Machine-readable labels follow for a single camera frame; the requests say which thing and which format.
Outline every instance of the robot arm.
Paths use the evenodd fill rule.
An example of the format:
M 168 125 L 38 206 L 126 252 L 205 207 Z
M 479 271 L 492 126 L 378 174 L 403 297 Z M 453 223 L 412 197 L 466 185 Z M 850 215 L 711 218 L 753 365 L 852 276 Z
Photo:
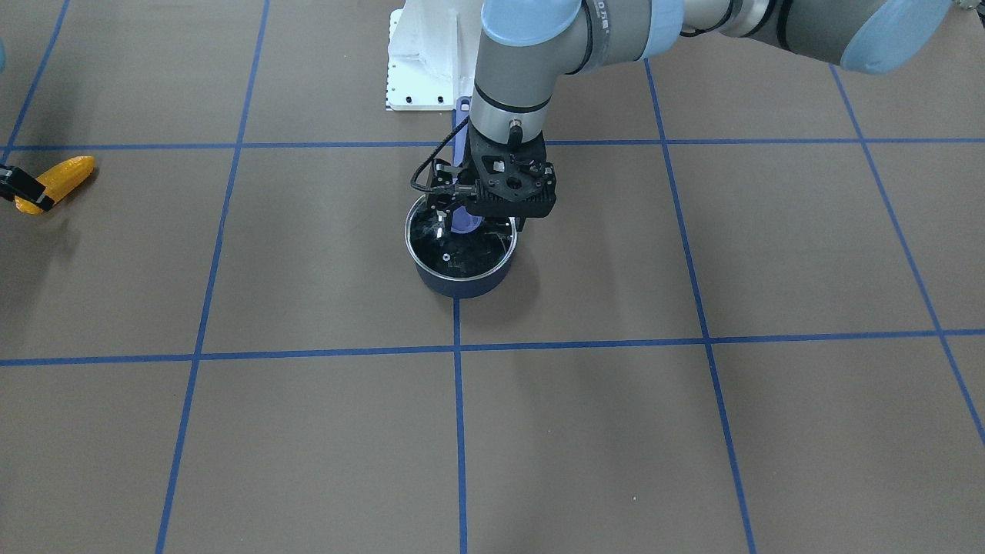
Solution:
M 463 207 L 473 216 L 515 217 L 521 225 L 546 217 L 557 179 L 542 130 L 561 75 L 640 60 L 668 50 L 679 35 L 713 31 L 880 74 L 916 54 L 952 3 L 486 0 L 464 161 L 451 168 L 432 157 L 430 185 L 416 187 L 428 192 L 428 205 L 449 230 Z

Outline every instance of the black clip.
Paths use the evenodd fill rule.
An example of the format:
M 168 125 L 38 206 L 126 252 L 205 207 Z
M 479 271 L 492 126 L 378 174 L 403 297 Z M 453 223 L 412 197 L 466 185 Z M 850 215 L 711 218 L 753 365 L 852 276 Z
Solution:
M 44 190 L 44 185 L 24 170 L 0 166 L 0 197 L 5 200 L 12 202 L 18 196 L 46 212 L 54 207 L 55 201 Z

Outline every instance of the blue tape line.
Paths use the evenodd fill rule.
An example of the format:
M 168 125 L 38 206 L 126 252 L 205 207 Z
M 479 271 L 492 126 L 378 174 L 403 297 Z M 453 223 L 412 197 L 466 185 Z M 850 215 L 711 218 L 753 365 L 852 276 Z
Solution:
M 876 340 L 896 338 L 936 337 L 937 331 L 888 331 L 869 333 L 821 333 L 803 335 L 764 335 L 711 337 L 712 344 L 764 344 L 778 342 L 822 342 L 844 340 Z
M 715 145 L 715 144 L 858 144 L 858 139 L 810 138 L 810 139 L 669 139 L 670 145 Z
M 985 427 L 982 426 L 981 417 L 978 415 L 978 410 L 975 408 L 974 400 L 972 400 L 971 393 L 968 391 L 968 387 L 964 382 L 964 376 L 961 374 L 961 369 L 957 366 L 957 360 L 954 359 L 954 353 L 951 351 L 951 344 L 948 343 L 948 338 L 944 333 L 944 328 L 941 326 L 941 321 L 937 316 L 937 311 L 934 310 L 934 303 L 931 302 L 927 285 L 924 283 L 923 277 L 920 275 L 920 269 L 917 267 L 916 259 L 913 257 L 913 252 L 910 250 L 909 243 L 906 241 L 906 235 L 903 233 L 903 228 L 899 224 L 899 218 L 896 217 L 896 211 L 893 209 L 892 202 L 889 200 L 889 194 L 886 191 L 883 178 L 879 173 L 879 168 L 876 166 L 876 159 L 872 155 L 872 150 L 869 148 L 865 134 L 862 133 L 862 126 L 859 124 L 858 117 L 855 116 L 855 109 L 852 107 L 852 102 L 848 98 L 848 92 L 845 90 L 845 86 L 841 82 L 841 77 L 838 75 L 838 72 L 833 65 L 829 65 L 828 69 L 830 69 L 831 76 L 834 77 L 834 82 L 838 86 L 838 91 L 841 93 L 841 98 L 845 102 L 845 108 L 848 110 L 848 116 L 852 120 L 852 125 L 855 126 L 855 133 L 858 135 L 859 140 L 862 143 L 862 150 L 865 152 L 866 160 L 869 162 L 869 169 L 872 170 L 872 176 L 876 179 L 876 186 L 879 188 L 879 194 L 883 198 L 886 211 L 889 213 L 889 219 L 892 221 L 892 227 L 895 229 L 896 236 L 899 238 L 899 243 L 903 247 L 903 253 L 906 254 L 906 262 L 910 265 L 910 271 L 913 272 L 913 278 L 916 279 L 917 286 L 920 288 L 920 296 L 923 297 L 924 304 L 927 306 L 927 312 L 930 314 L 930 319 L 934 322 L 934 329 L 937 331 L 937 336 L 941 341 L 941 346 L 944 348 L 944 353 L 948 358 L 948 363 L 951 364 L 951 371 L 954 373 L 954 379 L 957 381 L 957 387 L 961 391 L 961 396 L 964 397 L 964 404 L 967 406 L 968 412 L 971 414 L 971 421 L 974 423 L 975 429 L 978 431 L 978 438 L 981 440 L 982 446 L 985 447 Z
M 171 472 L 167 477 L 167 492 L 164 493 L 164 508 L 161 512 L 161 526 L 158 527 L 158 542 L 156 554 L 164 554 L 164 542 L 167 539 L 167 525 L 171 520 L 171 506 L 174 503 L 174 490 L 178 483 L 178 470 L 181 468 L 181 454 L 184 452 L 184 440 L 188 431 L 188 418 L 191 415 L 191 401 L 195 395 L 195 382 L 198 380 L 198 360 L 192 360 L 191 371 L 188 373 L 188 385 L 185 388 L 184 403 L 181 406 L 181 421 L 178 423 L 178 437 L 174 442 L 174 455 L 171 458 Z
M 195 339 L 195 358 L 191 363 L 191 371 L 188 375 L 188 387 L 185 391 L 184 406 L 181 409 L 181 423 L 178 425 L 178 436 L 174 442 L 174 458 L 171 461 L 171 473 L 167 480 L 167 493 L 164 496 L 164 509 L 161 513 L 161 527 L 158 529 L 157 554 L 164 554 L 164 544 L 167 540 L 167 525 L 170 521 L 171 506 L 174 501 L 174 491 L 177 487 L 178 472 L 181 469 L 181 455 L 184 451 L 184 440 L 188 430 L 188 419 L 191 415 L 192 398 L 195 394 L 195 382 L 198 379 L 199 360 L 202 355 L 202 346 L 205 342 L 205 331 L 209 322 L 209 311 L 212 306 L 213 291 L 216 286 L 216 275 L 219 272 L 219 261 L 223 251 L 223 236 L 226 229 L 226 218 L 230 212 L 230 200 L 232 191 L 235 188 L 236 173 L 239 169 L 239 155 L 242 152 L 240 145 L 246 134 L 246 122 L 249 119 L 250 103 L 253 99 L 253 86 L 256 83 L 256 74 L 260 66 L 260 54 L 263 51 L 263 38 L 267 31 L 267 17 L 270 14 L 270 0 L 264 0 L 263 13 L 260 16 L 260 29 L 257 32 L 256 46 L 253 50 L 253 63 L 250 67 L 249 81 L 246 85 L 246 98 L 243 100 L 242 115 L 239 120 L 239 132 L 236 136 L 236 148 L 232 154 L 232 165 L 230 167 L 230 179 L 226 186 L 226 197 L 223 200 L 223 212 L 219 220 L 219 229 L 216 232 L 216 246 L 212 254 L 212 266 L 209 269 L 209 284 L 205 291 L 205 300 L 202 304 L 202 316 L 199 320 L 198 336 Z
M 299 148 L 434 148 L 438 141 L 407 142 L 244 142 L 245 149 Z
M 866 138 L 869 144 L 981 144 L 985 138 Z
M 277 360 L 283 358 L 334 358 L 340 356 L 395 356 L 402 354 L 447 354 L 453 346 L 408 346 L 393 348 L 340 348 L 333 350 L 285 350 L 269 352 L 216 352 L 202 354 L 202 361 Z
M 14 123 L 14 129 L 10 132 L 10 138 L 7 139 L 7 148 L 4 150 L 3 159 L 0 160 L 0 164 L 7 163 L 7 158 L 13 151 L 14 143 L 17 141 L 17 135 L 21 134 L 21 127 L 24 125 L 24 118 L 28 115 L 28 109 L 31 108 L 31 102 L 34 100 L 34 94 L 37 92 L 37 85 L 41 82 L 41 76 L 44 75 L 44 69 L 48 66 L 48 60 L 51 59 L 51 52 L 55 49 L 55 42 L 61 34 L 61 28 L 65 23 L 65 15 L 68 14 L 68 6 L 70 2 L 71 0 L 65 0 L 65 2 L 62 3 L 62 9 L 58 13 L 58 19 L 55 21 L 55 28 L 51 32 L 51 39 L 48 40 L 48 46 L 44 49 L 44 55 L 41 57 L 41 63 L 37 66 L 37 73 L 34 73 L 34 80 L 31 81 L 31 87 L 28 89 L 28 95 L 24 98 L 24 103 L 21 105 L 21 112 L 17 114 L 17 121 Z
M 763 139 L 598 139 L 549 140 L 549 146 L 656 146 L 716 145 L 716 144 L 859 144 L 859 139 L 844 138 L 763 138 Z M 985 138 L 883 138 L 866 139 L 869 144 L 985 144 Z M 62 151 L 132 151 L 132 150 L 233 150 L 236 143 L 173 143 L 173 144 L 64 144 L 23 145 L 4 148 L 5 155 L 13 152 Z M 433 148 L 437 142 L 245 142 L 244 150 L 262 149 L 331 149 L 331 148 Z
M 950 329 L 947 336 L 985 336 L 985 329 Z M 938 336 L 936 330 L 876 331 L 860 333 L 820 333 L 791 335 L 751 335 L 709 337 L 711 344 L 770 344 L 783 342 L 823 342 L 850 340 L 880 340 L 927 338 Z M 640 340 L 596 340 L 571 342 L 514 342 L 498 344 L 463 344 L 462 352 L 512 352 L 523 350 L 576 350 L 593 348 L 647 348 L 666 346 L 699 346 L 703 338 L 666 338 Z M 222 360 L 276 360 L 282 358 L 332 358 L 346 356 L 400 356 L 415 354 L 451 354 L 454 345 L 394 346 L 381 348 L 336 348 L 319 350 L 270 350 L 254 352 L 212 352 L 195 354 L 161 354 L 147 356 L 92 356 L 80 358 L 15 358 L 0 360 L 0 367 L 83 366 L 89 364 L 147 364 L 155 362 L 203 362 Z
M 13 152 L 61 152 L 73 151 L 113 151 L 113 150 L 232 150 L 234 143 L 189 143 L 189 144 L 65 144 L 65 145 L 27 145 L 11 148 Z
M 584 348 L 640 348 L 647 346 L 694 346 L 704 344 L 700 338 L 642 340 L 597 340 L 575 342 L 513 342 L 503 344 L 464 344 L 463 352 L 499 352 L 517 350 L 574 350 Z
M 715 353 L 711 346 L 710 334 L 708 333 L 708 321 L 704 313 L 704 302 L 701 299 L 701 291 L 697 284 L 697 272 L 694 269 L 694 260 L 691 256 L 690 241 L 688 240 L 688 228 L 685 225 L 684 210 L 681 206 L 681 195 L 678 193 L 677 179 L 674 176 L 674 165 L 671 162 L 670 147 L 667 145 L 667 133 L 664 128 L 664 119 L 660 111 L 660 99 L 657 97 L 657 87 L 653 82 L 653 72 L 650 69 L 649 60 L 644 60 L 646 68 L 646 79 L 650 86 L 650 98 L 653 101 L 653 113 L 657 120 L 657 128 L 660 131 L 660 140 L 663 141 L 664 163 L 667 165 L 667 178 L 670 182 L 671 194 L 674 197 L 674 211 L 677 213 L 678 227 L 681 231 L 681 243 L 684 247 L 685 259 L 688 262 L 688 274 L 690 277 L 690 287 L 694 294 L 694 304 L 697 308 L 697 320 L 701 326 L 701 338 L 704 342 L 704 353 L 708 358 L 708 369 L 711 372 L 711 383 L 715 389 L 715 401 L 718 404 L 718 416 L 721 420 L 722 434 L 725 438 L 725 448 L 729 455 L 729 465 L 732 468 L 732 479 L 735 482 L 736 498 L 739 501 L 739 511 L 742 515 L 743 529 L 746 532 L 746 543 L 750 554 L 755 554 L 755 538 L 753 536 L 753 524 L 749 516 L 749 508 L 746 503 L 746 491 L 742 484 L 742 473 L 739 470 L 739 460 L 736 456 L 735 445 L 732 441 L 732 426 L 729 423 L 728 410 L 725 406 L 725 396 L 722 393 L 721 381 L 718 378 L 718 365 L 715 362 Z
M 160 354 L 148 356 L 86 356 L 78 358 L 22 358 L 0 360 L 0 368 L 36 366 L 87 366 L 94 364 L 151 364 L 156 362 L 190 362 L 192 354 Z
M 944 331 L 946 336 L 985 336 L 985 329 L 953 329 Z
M 658 145 L 658 139 L 549 140 L 548 146 L 637 146 Z
M 469 552 L 468 497 L 465 479 L 465 393 L 462 385 L 462 308 L 456 298 L 453 304 L 455 341 L 455 428 L 458 438 L 458 542 L 459 554 Z

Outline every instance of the blue joint cover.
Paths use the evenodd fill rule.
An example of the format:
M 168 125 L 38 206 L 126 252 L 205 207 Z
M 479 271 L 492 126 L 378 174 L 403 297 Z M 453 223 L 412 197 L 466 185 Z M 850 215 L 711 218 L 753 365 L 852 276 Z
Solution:
M 639 59 L 671 49 L 684 28 L 684 0 L 653 0 L 650 7 L 650 39 Z
M 483 30 L 505 46 L 533 46 L 564 33 L 581 0 L 486 0 Z
M 910 60 L 941 26 L 952 0 L 888 0 L 848 43 L 841 67 L 872 75 Z

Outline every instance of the yellow corn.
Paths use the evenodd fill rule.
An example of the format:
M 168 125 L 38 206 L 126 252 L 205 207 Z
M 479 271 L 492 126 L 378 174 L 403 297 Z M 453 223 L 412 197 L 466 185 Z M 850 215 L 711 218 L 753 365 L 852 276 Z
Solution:
M 42 173 L 37 182 L 44 185 L 44 194 L 55 201 L 60 202 L 62 198 L 68 196 L 69 192 L 82 184 L 89 175 L 93 174 L 96 168 L 96 158 L 92 156 L 78 156 L 71 160 L 66 160 L 54 168 Z M 26 214 L 38 215 L 44 212 L 23 198 L 16 199 L 17 209 Z

